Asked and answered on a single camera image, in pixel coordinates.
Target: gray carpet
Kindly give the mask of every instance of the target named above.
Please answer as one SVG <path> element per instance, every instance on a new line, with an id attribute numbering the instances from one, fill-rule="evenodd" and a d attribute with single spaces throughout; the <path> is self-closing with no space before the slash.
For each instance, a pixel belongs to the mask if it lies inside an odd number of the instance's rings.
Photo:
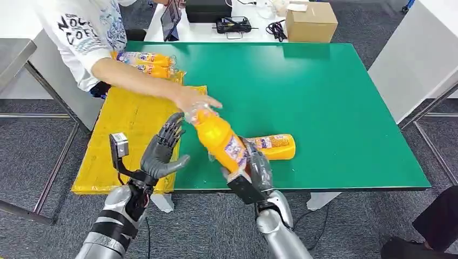
<path id="1" fill-rule="evenodd" d="M 127 28 L 147 28 L 152 13 L 137 1 L 123 8 Z M 402 19 L 404 1 L 332 1 L 339 20 L 334 42 L 353 43 L 370 67 Z M 452 111 L 457 102 L 439 109 Z M 0 112 L 58 112 L 52 101 L 0 100 Z M 427 119 L 422 126 L 450 167 L 458 168 L 458 121 Z M 70 132 L 69 120 L 0 120 L 0 199 L 32 209 Z M 393 235 L 421 241 L 411 222 L 438 194 L 450 186 L 438 162 L 414 127 L 404 136 L 433 185 L 424 192 L 344 193 L 330 205 L 325 232 L 312 251 L 315 258 L 380 258 L 382 244 Z M 78 133 L 59 172 L 44 215 L 58 217 L 43 226 L 0 211 L 0 257 L 73 258 L 103 205 L 105 196 L 78 196 L 69 191 L 84 156 L 88 138 Z M 306 211 L 307 194 L 287 194 L 295 218 Z M 253 208 L 233 194 L 176 194 L 176 210 L 165 214 L 148 208 L 151 258 L 267 258 L 265 241 L 254 227 Z M 317 211 L 297 226 L 307 246 L 319 235 L 326 215 Z M 146 258 L 147 231 L 143 224 L 128 258 Z M 458 252 L 455 244 L 450 251 Z"/>

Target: white t-shirt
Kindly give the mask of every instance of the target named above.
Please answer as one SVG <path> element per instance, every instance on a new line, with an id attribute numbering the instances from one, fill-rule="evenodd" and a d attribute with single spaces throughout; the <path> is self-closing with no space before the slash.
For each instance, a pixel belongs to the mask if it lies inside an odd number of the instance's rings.
<path id="1" fill-rule="evenodd" d="M 42 26 L 57 45 L 78 87 L 89 91 L 100 80 L 91 71 L 111 51 L 121 51 L 127 39 L 119 4 L 136 0 L 38 0 L 35 9 Z"/>

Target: plastic bottle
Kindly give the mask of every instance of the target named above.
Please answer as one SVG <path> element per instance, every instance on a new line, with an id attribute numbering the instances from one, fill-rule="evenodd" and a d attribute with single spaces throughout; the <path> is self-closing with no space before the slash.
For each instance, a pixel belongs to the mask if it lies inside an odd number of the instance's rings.
<path id="1" fill-rule="evenodd" d="M 169 67 L 175 65 L 175 59 L 173 57 L 167 57 L 158 53 L 148 52 L 116 52 L 111 53 L 111 57 L 117 61 L 129 65 L 154 65 Z"/>
<path id="2" fill-rule="evenodd" d="M 155 65 L 132 65 L 136 67 L 138 70 L 142 71 L 143 73 L 149 74 L 153 77 L 158 78 L 168 78 L 171 74 L 173 74 L 172 69 L 168 67 L 161 67 Z"/>
<path id="3" fill-rule="evenodd" d="M 190 122 L 196 128 L 202 145 L 222 166 L 231 173 L 245 169 L 247 150 L 227 121 L 206 108 L 197 108 Z"/>
<path id="4" fill-rule="evenodd" d="M 254 143 L 269 160 L 289 160 L 296 154 L 296 144 L 290 134 L 270 135 L 258 138 L 246 138 Z"/>

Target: black cable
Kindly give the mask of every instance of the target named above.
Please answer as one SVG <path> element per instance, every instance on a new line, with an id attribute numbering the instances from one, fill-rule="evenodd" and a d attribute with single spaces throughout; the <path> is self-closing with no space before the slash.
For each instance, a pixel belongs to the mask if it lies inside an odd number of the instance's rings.
<path id="1" fill-rule="evenodd" d="M 323 236 L 323 234 L 324 234 L 324 232 L 325 232 L 325 229 L 326 229 L 326 223 L 327 223 L 327 221 L 328 221 L 329 207 L 330 207 L 330 205 L 331 205 L 331 202 L 332 202 L 332 201 L 330 201 L 330 202 L 328 203 L 328 205 L 326 205 L 326 207 L 327 207 L 327 208 L 326 208 L 326 216 L 325 216 L 325 220 L 324 220 L 324 222 L 323 222 L 323 228 L 321 229 L 321 233 L 320 233 L 320 235 L 318 236 L 318 238 L 316 239 L 315 243 L 314 243 L 312 246 L 307 247 L 307 250 L 313 250 L 313 249 L 315 249 L 316 245 L 318 244 L 318 242 L 320 241 L 321 237 Z M 314 212 L 316 212 L 316 211 L 318 211 L 318 209 L 317 209 L 317 210 L 311 210 L 311 211 L 308 211 L 308 212 L 305 212 L 304 214 L 302 214 L 302 215 L 296 220 L 296 222 L 294 223 L 293 231 L 295 230 L 295 228 L 296 228 L 296 226 L 298 225 L 298 223 L 299 223 L 300 220 L 302 220 L 306 215 L 312 214 L 312 213 L 314 213 Z"/>
<path id="2" fill-rule="evenodd" d="M 304 214 L 302 214 L 302 215 L 296 220 L 296 222 L 294 223 L 293 231 L 296 229 L 296 227 L 297 227 L 299 221 L 301 221 L 301 220 L 302 220 L 305 216 L 307 216 L 308 214 L 312 214 L 312 213 L 314 213 L 315 211 L 317 211 L 317 210 L 311 210 L 311 211 L 309 211 L 309 212 L 305 212 Z"/>
<path id="3" fill-rule="evenodd" d="M 121 183 L 121 185 L 124 185 L 123 180 L 121 179 L 121 174 L 118 172 L 118 180 Z"/>
<path id="4" fill-rule="evenodd" d="M 272 34 L 275 39 L 278 39 L 279 42 L 282 42 L 283 40 L 287 39 L 285 33 L 283 32 L 283 26 L 281 26 L 281 22 L 284 22 L 285 20 L 281 20 L 279 22 L 274 22 L 269 24 L 266 27 L 266 31 L 269 34 Z"/>
<path id="5" fill-rule="evenodd" d="M 256 2 L 248 2 L 248 3 L 244 3 L 244 2 L 242 2 L 241 0 L 237 0 L 237 1 L 239 1 L 239 3 L 241 3 L 241 4 L 256 4 Z"/>
<path id="6" fill-rule="evenodd" d="M 148 259 L 150 259 L 150 252 L 151 252 L 151 235 L 150 235 L 150 224 L 148 223 L 148 218 L 145 217 L 146 227 L 148 227 Z"/>
<path id="7" fill-rule="evenodd" d="M 315 243 L 307 248 L 308 250 L 313 250 L 315 249 L 316 245 L 318 244 L 318 241 L 320 241 L 321 237 L 323 236 L 324 232 L 325 232 L 325 229 L 326 229 L 326 222 L 328 221 L 328 216 L 329 216 L 329 205 L 331 205 L 330 203 L 328 204 L 328 208 L 326 209 L 326 217 L 325 217 L 325 221 L 323 222 L 323 229 L 321 230 L 321 233 L 320 235 L 318 236 L 318 238 L 316 239 Z"/>

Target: orange bottle on table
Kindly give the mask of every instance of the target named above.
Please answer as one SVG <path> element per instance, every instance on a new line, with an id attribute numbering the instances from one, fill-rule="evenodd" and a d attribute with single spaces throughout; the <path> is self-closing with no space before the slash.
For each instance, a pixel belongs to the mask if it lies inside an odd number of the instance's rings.
<path id="1" fill-rule="evenodd" d="M 168 67 L 161 67 L 155 65 L 132 65 L 138 70 L 142 71 L 145 74 L 149 74 L 152 77 L 157 78 L 168 78 L 172 73 Z"/>
<path id="2" fill-rule="evenodd" d="M 175 60 L 173 58 L 159 53 L 113 51 L 111 53 L 111 57 L 129 65 L 154 65 L 169 67 L 175 64 Z"/>
<path id="3" fill-rule="evenodd" d="M 245 140 L 254 143 L 269 160 L 289 160 L 296 154 L 296 144 L 290 134 L 245 138 Z"/>

